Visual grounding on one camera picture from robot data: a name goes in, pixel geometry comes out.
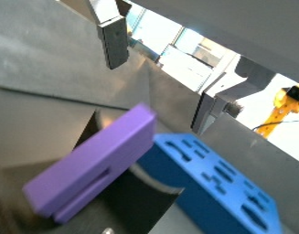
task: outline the blue foam block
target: blue foam block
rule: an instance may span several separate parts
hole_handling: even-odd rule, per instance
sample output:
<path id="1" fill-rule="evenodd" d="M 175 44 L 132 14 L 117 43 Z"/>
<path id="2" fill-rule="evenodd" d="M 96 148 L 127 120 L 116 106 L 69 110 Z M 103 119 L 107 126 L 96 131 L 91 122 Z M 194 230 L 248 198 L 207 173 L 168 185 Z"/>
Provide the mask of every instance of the blue foam block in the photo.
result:
<path id="1" fill-rule="evenodd" d="M 169 186 L 185 187 L 177 204 L 204 233 L 279 234 L 274 199 L 188 133 L 156 134 L 137 160 Z"/>

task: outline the gray metal panel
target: gray metal panel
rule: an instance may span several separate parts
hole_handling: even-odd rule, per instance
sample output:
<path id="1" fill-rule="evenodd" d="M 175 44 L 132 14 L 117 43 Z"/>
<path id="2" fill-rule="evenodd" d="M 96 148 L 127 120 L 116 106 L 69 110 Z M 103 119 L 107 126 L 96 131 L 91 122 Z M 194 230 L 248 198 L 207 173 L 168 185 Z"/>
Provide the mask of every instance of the gray metal panel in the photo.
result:
<path id="1" fill-rule="evenodd" d="M 299 233 L 299 162 L 228 114 L 200 139 L 276 200 L 282 222 Z"/>
<path id="2" fill-rule="evenodd" d="M 149 68 L 151 108 L 173 132 L 191 132 L 199 94 L 169 77 L 152 62 L 147 61 L 144 66 Z"/>
<path id="3" fill-rule="evenodd" d="M 299 82 L 299 1 L 133 2 Z"/>
<path id="4" fill-rule="evenodd" d="M 0 86 L 121 108 L 149 103 L 145 59 L 131 51 L 109 70 L 96 25 L 69 9 L 0 0 Z"/>
<path id="5" fill-rule="evenodd" d="M 0 167 L 64 157 L 93 110 L 92 105 L 0 90 Z"/>

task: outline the purple block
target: purple block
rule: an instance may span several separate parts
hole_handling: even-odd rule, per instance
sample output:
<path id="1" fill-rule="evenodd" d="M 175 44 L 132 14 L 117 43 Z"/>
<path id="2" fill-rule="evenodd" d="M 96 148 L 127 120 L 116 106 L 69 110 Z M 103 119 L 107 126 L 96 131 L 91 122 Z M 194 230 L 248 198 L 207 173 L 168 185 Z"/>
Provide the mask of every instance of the purple block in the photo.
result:
<path id="1" fill-rule="evenodd" d="M 137 104 L 22 187 L 35 213 L 65 223 L 152 146 L 155 113 Z"/>

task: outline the window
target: window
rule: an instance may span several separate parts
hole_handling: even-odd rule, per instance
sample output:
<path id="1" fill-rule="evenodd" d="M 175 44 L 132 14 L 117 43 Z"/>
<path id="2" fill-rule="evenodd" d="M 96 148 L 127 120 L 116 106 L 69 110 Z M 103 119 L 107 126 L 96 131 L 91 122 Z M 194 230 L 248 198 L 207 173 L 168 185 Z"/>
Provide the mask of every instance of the window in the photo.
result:
<path id="1" fill-rule="evenodd" d="M 147 10 L 135 28 L 132 38 L 160 55 L 176 37 L 180 28 L 177 23 Z"/>

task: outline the metal surface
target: metal surface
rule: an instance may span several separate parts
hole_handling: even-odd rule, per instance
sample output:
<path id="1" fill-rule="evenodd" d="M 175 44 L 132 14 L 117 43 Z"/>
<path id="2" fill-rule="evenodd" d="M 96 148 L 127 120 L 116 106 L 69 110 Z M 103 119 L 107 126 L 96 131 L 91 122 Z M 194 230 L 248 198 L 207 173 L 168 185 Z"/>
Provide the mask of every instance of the metal surface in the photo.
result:
<path id="1" fill-rule="evenodd" d="M 96 18 L 97 25 L 107 22 L 109 19 L 120 15 L 115 0 L 85 0 L 91 4 Z"/>
<path id="2" fill-rule="evenodd" d="M 0 167 L 65 156 L 95 107 L 0 90 Z"/>
<path id="3" fill-rule="evenodd" d="M 107 66 L 115 69 L 128 59 L 125 18 L 117 16 L 96 28 L 103 41 Z"/>
<path id="4" fill-rule="evenodd" d="M 145 59 L 108 70 L 96 25 L 53 0 L 0 0 L 0 87 L 125 109 L 149 103 Z"/>
<path id="5" fill-rule="evenodd" d="M 200 139 L 276 200 L 282 222 L 299 233 L 299 162 L 227 114 Z"/>
<path id="6" fill-rule="evenodd" d="M 199 101 L 192 92 L 171 78 L 153 63 L 149 66 L 149 106 L 157 118 L 172 132 L 191 132 L 191 122 Z"/>

